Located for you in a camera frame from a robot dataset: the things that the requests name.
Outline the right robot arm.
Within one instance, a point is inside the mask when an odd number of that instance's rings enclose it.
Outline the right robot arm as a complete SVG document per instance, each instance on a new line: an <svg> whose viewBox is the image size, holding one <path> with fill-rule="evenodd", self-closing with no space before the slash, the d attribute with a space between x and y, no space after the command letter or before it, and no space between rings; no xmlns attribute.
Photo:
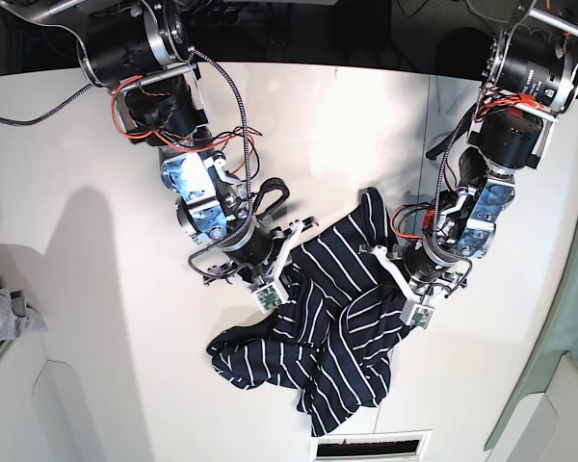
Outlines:
<svg viewBox="0 0 578 462"><path fill-rule="evenodd" d="M132 1L94 16L78 46L80 65L98 87L112 93L111 115L132 143L157 148L161 180L177 193L180 226L200 245L188 263L218 249L228 261L200 269L205 284L240 276L257 290L279 279L291 230L271 227L290 195L277 177L259 190L252 180L260 160L258 131L245 121L213 135L205 110L185 77L203 55L190 45L172 1Z"/></svg>

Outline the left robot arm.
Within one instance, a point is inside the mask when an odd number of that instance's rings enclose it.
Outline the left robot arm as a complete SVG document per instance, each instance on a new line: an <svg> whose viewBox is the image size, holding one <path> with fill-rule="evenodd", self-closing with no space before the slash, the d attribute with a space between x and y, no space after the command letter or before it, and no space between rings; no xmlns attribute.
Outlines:
<svg viewBox="0 0 578 462"><path fill-rule="evenodd" d="M476 102L426 156L440 162L419 234L399 251L368 246L405 300L407 313L431 313L464 286L486 255L496 220L515 196L514 175L536 168L556 124L578 95L578 1L521 1L490 45Z"/></svg>

